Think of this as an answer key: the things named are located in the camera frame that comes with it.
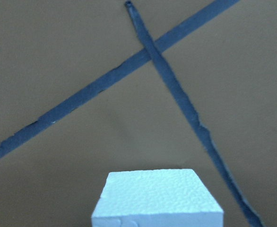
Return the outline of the light blue foam block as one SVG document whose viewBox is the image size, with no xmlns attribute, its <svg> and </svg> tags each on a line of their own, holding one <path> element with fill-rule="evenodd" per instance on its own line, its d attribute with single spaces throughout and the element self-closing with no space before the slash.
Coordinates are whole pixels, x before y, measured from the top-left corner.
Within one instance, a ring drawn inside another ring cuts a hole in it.
<svg viewBox="0 0 277 227">
<path fill-rule="evenodd" d="M 94 227 L 222 227 L 224 211 L 192 169 L 110 172 Z"/>
</svg>

